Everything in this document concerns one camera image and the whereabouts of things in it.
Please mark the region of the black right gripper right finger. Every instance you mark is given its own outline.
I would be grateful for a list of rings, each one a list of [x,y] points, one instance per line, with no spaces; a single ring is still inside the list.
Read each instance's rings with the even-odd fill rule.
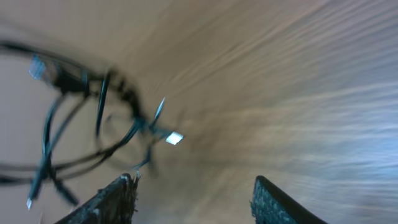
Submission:
[[[258,175],[254,181],[250,207],[255,224],[326,223],[263,175]]]

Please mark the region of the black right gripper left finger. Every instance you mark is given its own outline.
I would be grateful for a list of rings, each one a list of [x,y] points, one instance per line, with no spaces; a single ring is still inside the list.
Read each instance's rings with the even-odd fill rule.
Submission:
[[[140,175],[124,173],[56,224],[131,224]]]

